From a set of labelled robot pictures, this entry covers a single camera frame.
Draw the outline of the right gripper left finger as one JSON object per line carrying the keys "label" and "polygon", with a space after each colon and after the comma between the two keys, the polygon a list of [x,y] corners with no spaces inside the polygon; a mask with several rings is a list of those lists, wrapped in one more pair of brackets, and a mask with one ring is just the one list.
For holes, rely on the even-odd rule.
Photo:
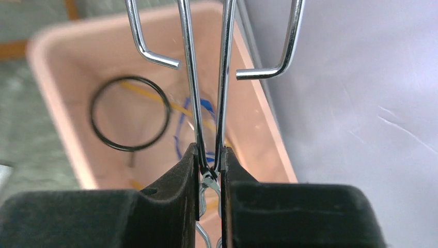
{"label": "right gripper left finger", "polygon": [[197,152],[142,190],[30,191],[1,206],[1,247],[194,247]]}

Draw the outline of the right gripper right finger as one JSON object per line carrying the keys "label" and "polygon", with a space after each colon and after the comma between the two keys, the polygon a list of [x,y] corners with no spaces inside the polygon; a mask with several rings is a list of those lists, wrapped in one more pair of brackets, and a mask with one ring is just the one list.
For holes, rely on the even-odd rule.
{"label": "right gripper right finger", "polygon": [[357,187],[267,183],[231,148],[221,154],[222,247],[386,247],[374,210]]}

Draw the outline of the tan rubber tube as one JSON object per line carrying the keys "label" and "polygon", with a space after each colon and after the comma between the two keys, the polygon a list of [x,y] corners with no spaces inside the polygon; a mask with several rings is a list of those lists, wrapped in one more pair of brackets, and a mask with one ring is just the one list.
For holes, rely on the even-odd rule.
{"label": "tan rubber tube", "polygon": [[[145,89],[143,89],[143,88],[141,88],[141,87],[134,86],[133,84],[128,83],[127,81],[122,82],[121,84],[122,84],[122,86],[123,86],[124,88],[126,88],[126,89],[129,89],[129,90],[131,90],[131,91],[133,91],[133,92],[136,92],[136,93],[138,93],[138,94],[140,94],[140,95],[143,95],[143,96],[145,96],[146,98],[149,98],[149,99],[151,99],[151,100],[153,100],[153,101],[160,102],[160,103],[162,103],[163,105],[165,105],[165,107],[167,106],[167,105],[165,104],[164,100],[162,100],[162,97],[161,97],[159,94],[157,95],[157,94],[154,94],[154,93],[152,93],[152,92],[150,92],[150,91],[148,91],[148,90],[145,90]],[[179,135],[180,135],[180,131],[181,131],[181,127],[182,127],[182,123],[183,123],[183,121],[184,121],[184,119],[185,119],[186,116],[187,116],[187,117],[193,117],[192,112],[188,110],[188,109],[189,109],[189,107],[188,107],[189,103],[190,103],[190,97],[187,97],[184,106],[179,105],[179,104],[174,103],[174,102],[169,102],[169,104],[168,104],[168,108],[169,108],[169,109],[172,109],[172,110],[174,110],[174,111],[177,111],[177,112],[180,112],[180,113],[181,113],[181,114],[180,114],[180,117],[179,117],[178,125],[177,125],[177,130],[176,130],[176,133],[175,133],[175,135],[174,135],[174,139],[175,139],[175,151],[176,151],[177,157],[178,157],[179,159],[182,158],[182,153],[181,153],[181,151],[180,151],[180,143],[179,143]],[[203,108],[205,108],[207,111],[209,111],[209,113],[210,113],[212,119],[216,120],[216,113],[215,113],[215,111],[213,110],[210,101],[201,98],[201,106],[202,106]],[[216,131],[216,126],[215,126],[214,124],[212,124],[212,121],[207,121],[207,120],[204,120],[204,119],[203,119],[203,120],[202,120],[202,123],[203,123],[203,125],[206,126],[208,129],[210,129],[210,130],[212,130],[212,131]],[[224,140],[224,144],[227,145],[227,146],[230,146],[231,148],[233,148],[232,142],[230,142],[230,140],[227,139],[227,138],[225,138],[225,140]],[[207,155],[207,162],[208,162],[208,163],[210,163],[210,162],[214,162],[214,161],[215,161],[215,158],[214,158],[215,153],[214,153],[214,152],[206,152],[206,155]],[[138,181],[135,180],[135,179],[129,179],[129,180],[130,180],[130,181],[129,181],[129,182],[130,182],[130,185],[131,185],[134,189],[140,190],[140,188],[143,186],[140,182],[138,182]],[[215,207],[215,206],[220,208],[220,206],[219,206],[219,201],[220,201],[220,200],[214,200],[213,202],[206,204],[205,207],[204,207],[205,210],[212,209],[212,208]]]}

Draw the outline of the metal crucible tongs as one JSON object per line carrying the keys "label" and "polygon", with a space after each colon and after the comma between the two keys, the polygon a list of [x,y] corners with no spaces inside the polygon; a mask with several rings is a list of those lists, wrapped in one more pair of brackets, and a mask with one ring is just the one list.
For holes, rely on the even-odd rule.
{"label": "metal crucible tongs", "polygon": [[[231,60],[231,48],[233,41],[233,27],[234,27],[234,13],[237,1],[224,1],[223,7],[223,19],[222,19],[222,34],[221,34],[221,52],[220,52],[220,73],[218,80],[217,91],[217,107],[216,107],[216,135],[215,135],[215,151],[214,151],[214,164],[209,166],[206,158],[206,148],[202,133],[201,124],[201,110],[200,110],[200,95],[199,85],[197,83],[197,66],[195,59],[194,48],[194,36],[192,27],[192,18],[189,1],[177,1],[179,14],[181,19],[181,28],[183,43],[185,49],[185,59],[187,65],[187,74],[189,76],[189,88],[192,107],[194,124],[195,124],[195,151],[197,155],[195,158],[198,162],[194,163],[194,182],[195,193],[194,195],[197,202],[195,202],[195,219],[199,221],[199,218],[204,214],[206,210],[206,202],[204,198],[204,191],[206,188],[212,188],[218,195],[219,206],[218,213],[221,215],[221,186],[220,172],[222,166],[222,153],[225,151],[225,123],[226,123],[226,110],[227,110],[227,94],[229,85],[229,68]],[[180,69],[181,61],[166,57],[164,55],[156,54],[150,51],[144,41],[144,35],[142,26],[140,23],[140,15],[137,8],[136,1],[125,1],[130,27],[134,39],[135,46],[138,52],[147,61],[158,64],[160,66],[169,67],[172,69]],[[190,230],[187,237],[183,237],[182,241],[171,241],[171,238],[176,238],[176,234],[164,233],[164,234],[152,234],[152,238],[148,241],[152,247],[194,247],[195,244],[195,223],[197,231],[201,232],[204,237],[207,247],[211,247],[211,241],[208,234],[203,231],[201,226],[196,221],[189,221]]]}

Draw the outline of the blue safety goggles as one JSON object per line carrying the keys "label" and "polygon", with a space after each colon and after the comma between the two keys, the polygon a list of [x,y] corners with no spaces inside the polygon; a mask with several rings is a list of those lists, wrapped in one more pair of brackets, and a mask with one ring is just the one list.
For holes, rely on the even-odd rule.
{"label": "blue safety goggles", "polygon": [[[202,125],[207,131],[208,139],[214,137],[216,132],[216,114],[211,102],[207,99],[201,98],[201,108],[206,116],[202,120]],[[177,159],[180,160],[183,156],[189,143],[194,141],[194,124],[192,119],[192,112],[190,111],[191,100],[190,97],[186,97],[182,104],[172,103],[173,110],[179,112],[177,118],[177,126],[174,133],[174,145]]]}

